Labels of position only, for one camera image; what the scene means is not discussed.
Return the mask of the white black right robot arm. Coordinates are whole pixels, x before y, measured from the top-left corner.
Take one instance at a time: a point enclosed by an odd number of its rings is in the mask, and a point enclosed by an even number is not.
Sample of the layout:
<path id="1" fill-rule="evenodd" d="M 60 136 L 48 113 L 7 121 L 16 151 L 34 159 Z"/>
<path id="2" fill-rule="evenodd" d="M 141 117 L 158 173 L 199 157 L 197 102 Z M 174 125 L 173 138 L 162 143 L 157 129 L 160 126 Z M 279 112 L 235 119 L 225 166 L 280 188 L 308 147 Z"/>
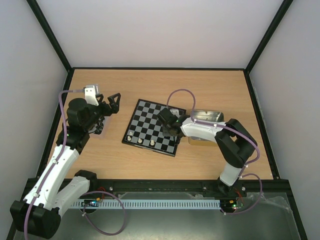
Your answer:
<path id="1" fill-rule="evenodd" d="M 235 183 L 244 169 L 260 157 L 256 140 L 234 118 L 227 122 L 204 121 L 187 114 L 178 117 L 168 108 L 164 108 L 157 115 L 157 119 L 171 136 L 195 137 L 218 145 L 226 161 L 218 178 L 218 191 L 224 196 L 235 191 Z"/>

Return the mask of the gold tin of white pieces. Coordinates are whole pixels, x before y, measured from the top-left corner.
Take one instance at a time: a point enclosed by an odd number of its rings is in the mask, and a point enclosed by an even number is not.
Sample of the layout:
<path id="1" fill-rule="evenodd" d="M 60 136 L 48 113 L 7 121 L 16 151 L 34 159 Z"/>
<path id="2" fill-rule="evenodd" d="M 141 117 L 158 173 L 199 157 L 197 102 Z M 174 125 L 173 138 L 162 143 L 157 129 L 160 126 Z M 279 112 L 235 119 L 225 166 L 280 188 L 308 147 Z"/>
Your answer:
<path id="1" fill-rule="evenodd" d="M 215 110 L 204 110 L 195 109 L 193 111 L 193 117 L 196 120 L 207 121 L 207 122 L 224 122 L 224 114 L 221 111 Z M 216 147 L 217 144 L 212 141 L 208 141 L 200 137 L 188 137 L 188 143 L 192 146 L 202 146 L 202 147 Z"/>

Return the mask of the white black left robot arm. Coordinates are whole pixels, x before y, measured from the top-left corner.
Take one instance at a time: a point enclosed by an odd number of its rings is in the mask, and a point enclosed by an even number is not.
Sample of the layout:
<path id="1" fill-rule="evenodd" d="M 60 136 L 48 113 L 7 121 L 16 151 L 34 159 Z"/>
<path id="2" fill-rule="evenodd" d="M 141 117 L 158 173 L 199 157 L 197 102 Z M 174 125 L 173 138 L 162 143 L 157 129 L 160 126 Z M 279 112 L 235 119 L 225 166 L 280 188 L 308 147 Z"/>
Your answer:
<path id="1" fill-rule="evenodd" d="M 53 155 L 45 170 L 28 194 L 10 207 L 18 231 L 50 239 L 57 232 L 62 217 L 69 207 L 84 194 L 98 188 L 97 175 L 87 170 L 78 171 L 71 182 L 61 187 L 66 174 L 79 158 L 90 139 L 90 131 L 104 117 L 118 113 L 121 94 L 109 96 L 85 90 L 84 98 L 74 98 L 67 109 L 61 110 L 62 131 L 58 135 Z"/>

